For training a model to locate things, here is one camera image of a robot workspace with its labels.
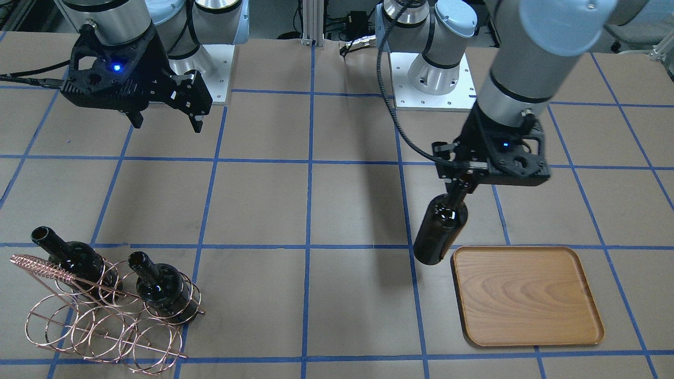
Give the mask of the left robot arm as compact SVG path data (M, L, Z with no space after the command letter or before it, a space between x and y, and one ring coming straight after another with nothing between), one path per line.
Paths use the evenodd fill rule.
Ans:
M607 24L638 18L647 1L488 2L500 38L498 53L460 136L436 142L429 154L447 192L431 207L459 206L481 183L537 186L550 178L538 117L580 56ZM378 52L418 53L416 85L428 92L432 75L457 78L477 15L463 1L384 1L377 9Z

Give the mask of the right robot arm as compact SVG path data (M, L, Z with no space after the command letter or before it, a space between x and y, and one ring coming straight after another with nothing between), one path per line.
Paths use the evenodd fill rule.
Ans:
M207 46L243 45L247 1L60 1L78 29L60 93L76 106L111 109L132 126L161 103L187 115L199 133L229 75Z

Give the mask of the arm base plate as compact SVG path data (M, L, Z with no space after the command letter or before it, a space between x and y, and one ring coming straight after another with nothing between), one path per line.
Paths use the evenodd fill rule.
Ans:
M477 94L465 54L450 69L434 67L416 53L393 52L389 58L397 110L470 111L474 106Z
M150 103L170 106L170 91L173 87L170 76L195 69L204 78L212 96L212 106L224 105L230 87L233 58L233 45L200 45L174 58L154 45L145 52L134 75L140 83L143 96Z

